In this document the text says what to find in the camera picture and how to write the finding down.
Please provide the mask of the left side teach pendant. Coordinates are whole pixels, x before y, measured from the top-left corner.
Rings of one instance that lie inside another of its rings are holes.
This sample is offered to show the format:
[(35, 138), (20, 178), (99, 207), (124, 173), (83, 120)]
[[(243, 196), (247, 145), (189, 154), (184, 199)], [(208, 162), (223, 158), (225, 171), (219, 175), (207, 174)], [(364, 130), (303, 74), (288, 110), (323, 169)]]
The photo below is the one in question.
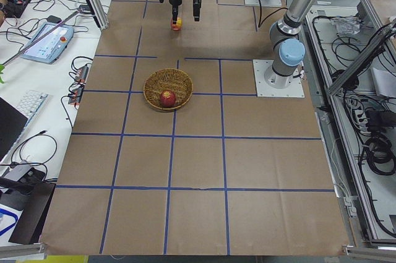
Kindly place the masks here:
[(25, 50), (21, 58), (52, 64), (66, 49), (74, 36), (74, 27), (62, 25), (53, 30), (33, 47)]

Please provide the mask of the grey usb hub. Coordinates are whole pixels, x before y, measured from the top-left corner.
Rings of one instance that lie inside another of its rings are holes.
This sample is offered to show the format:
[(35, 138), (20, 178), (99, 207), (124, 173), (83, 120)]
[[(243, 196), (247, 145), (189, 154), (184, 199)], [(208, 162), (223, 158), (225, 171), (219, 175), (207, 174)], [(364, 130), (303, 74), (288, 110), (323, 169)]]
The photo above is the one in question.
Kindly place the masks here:
[(13, 181), (19, 181), (23, 176), (25, 176), (33, 167), (30, 164), (17, 165), (15, 168), (10, 170), (10, 172), (4, 175), (4, 178)]

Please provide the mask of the dark red apple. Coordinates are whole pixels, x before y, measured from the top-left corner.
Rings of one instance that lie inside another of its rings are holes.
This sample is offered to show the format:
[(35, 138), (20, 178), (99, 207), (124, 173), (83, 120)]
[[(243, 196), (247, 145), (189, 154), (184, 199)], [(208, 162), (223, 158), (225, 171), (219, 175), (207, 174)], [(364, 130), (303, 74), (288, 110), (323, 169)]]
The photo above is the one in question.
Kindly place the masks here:
[(163, 108), (173, 108), (176, 105), (176, 94), (171, 90), (164, 90), (160, 94), (160, 105)]

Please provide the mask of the round wicker basket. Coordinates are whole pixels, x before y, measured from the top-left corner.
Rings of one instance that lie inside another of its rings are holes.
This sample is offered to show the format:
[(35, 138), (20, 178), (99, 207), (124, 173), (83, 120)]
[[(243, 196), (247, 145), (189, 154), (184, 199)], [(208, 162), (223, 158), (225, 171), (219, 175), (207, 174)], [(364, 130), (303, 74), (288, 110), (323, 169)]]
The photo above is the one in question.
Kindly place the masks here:
[[(174, 104), (165, 107), (161, 103), (163, 92), (173, 92)], [(166, 68), (152, 73), (144, 82), (146, 102), (158, 111), (173, 111), (183, 107), (191, 98), (193, 83), (190, 76), (182, 70)]]

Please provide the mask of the black laptop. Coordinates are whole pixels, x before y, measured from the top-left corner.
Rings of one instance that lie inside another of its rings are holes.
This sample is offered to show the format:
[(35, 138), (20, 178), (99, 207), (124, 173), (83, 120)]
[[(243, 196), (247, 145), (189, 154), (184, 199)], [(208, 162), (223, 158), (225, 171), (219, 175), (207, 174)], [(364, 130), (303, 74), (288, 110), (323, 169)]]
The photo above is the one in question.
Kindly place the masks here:
[(20, 137), (27, 117), (1, 98), (1, 160)]

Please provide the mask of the white keyboard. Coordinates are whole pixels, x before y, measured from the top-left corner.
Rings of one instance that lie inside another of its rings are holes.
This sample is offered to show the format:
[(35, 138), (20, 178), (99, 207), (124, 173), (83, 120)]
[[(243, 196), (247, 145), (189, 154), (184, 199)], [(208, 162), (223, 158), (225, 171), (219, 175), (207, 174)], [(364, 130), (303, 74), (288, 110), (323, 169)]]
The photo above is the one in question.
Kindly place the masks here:
[(39, 112), (48, 97), (47, 93), (28, 90), (15, 108), (30, 121)]

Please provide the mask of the red yellow apple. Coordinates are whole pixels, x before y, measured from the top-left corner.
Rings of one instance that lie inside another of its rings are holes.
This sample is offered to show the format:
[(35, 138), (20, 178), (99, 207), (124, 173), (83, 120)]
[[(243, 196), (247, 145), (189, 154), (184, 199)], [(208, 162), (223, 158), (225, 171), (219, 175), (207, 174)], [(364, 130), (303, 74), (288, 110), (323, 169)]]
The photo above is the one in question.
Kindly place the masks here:
[(182, 29), (182, 26), (183, 26), (182, 18), (178, 17), (176, 21), (171, 20), (172, 31), (180, 31)]

